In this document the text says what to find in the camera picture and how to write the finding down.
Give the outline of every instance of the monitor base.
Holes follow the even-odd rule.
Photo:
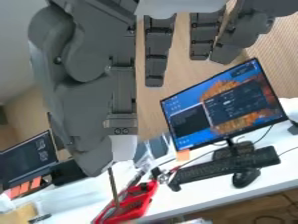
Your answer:
[[[287,129],[287,131],[291,133],[291,135],[298,135],[298,123],[295,121],[291,121],[292,126]]]
[[[227,141],[227,146],[218,149],[213,153],[213,161],[215,161],[218,159],[228,158],[238,154],[250,153],[254,151],[254,144],[250,141],[244,141],[240,143],[232,143],[232,141],[230,139],[226,141]]]

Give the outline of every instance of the keyboard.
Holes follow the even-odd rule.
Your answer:
[[[179,191],[181,184],[203,180],[231,173],[243,172],[247,168],[262,168],[280,163],[272,146],[254,152],[181,168],[169,182],[173,191]]]

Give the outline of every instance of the computer monitor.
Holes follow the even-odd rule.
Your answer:
[[[177,151],[287,119],[255,58],[163,99],[161,107]]]
[[[50,167],[58,162],[50,132],[0,152],[0,161],[4,189],[49,174]]]

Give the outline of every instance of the white desk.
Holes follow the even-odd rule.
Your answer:
[[[298,107],[292,107],[295,103],[283,102],[283,107],[288,115],[298,115]],[[298,146],[298,136],[290,135],[287,128],[290,122],[275,124],[267,136],[256,144],[256,148],[272,145],[278,154]],[[255,141],[264,134],[268,127],[259,129],[248,134],[240,141]],[[201,154],[213,151],[219,147],[207,146],[191,151],[190,156],[195,158]],[[211,154],[195,161],[195,163],[206,162],[211,158]],[[186,213],[207,210],[224,204],[235,203],[262,195],[298,187],[298,149],[282,155],[282,163],[276,166],[263,168],[262,175],[243,189],[235,189],[231,185],[231,175],[215,177],[203,181],[197,181],[181,185],[179,192],[171,192],[167,186],[161,185],[153,197],[146,215],[137,220],[137,223],[153,220],[166,219]],[[173,168],[178,165],[175,161],[165,164],[162,168]],[[90,223],[95,215],[105,207],[107,199],[101,200],[87,206],[67,210],[66,212],[53,214],[52,218],[42,221],[44,224],[50,223]]]

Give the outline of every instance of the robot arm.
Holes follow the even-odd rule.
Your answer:
[[[89,176],[131,159],[137,145],[135,20],[129,8],[93,3],[50,2],[29,25],[50,126]]]
[[[227,64],[298,9],[296,0],[238,0],[218,36],[226,1],[49,0],[34,15],[29,48],[49,123],[89,176],[134,156],[134,14],[145,15],[145,84],[159,87],[175,12],[190,12],[190,59]]]

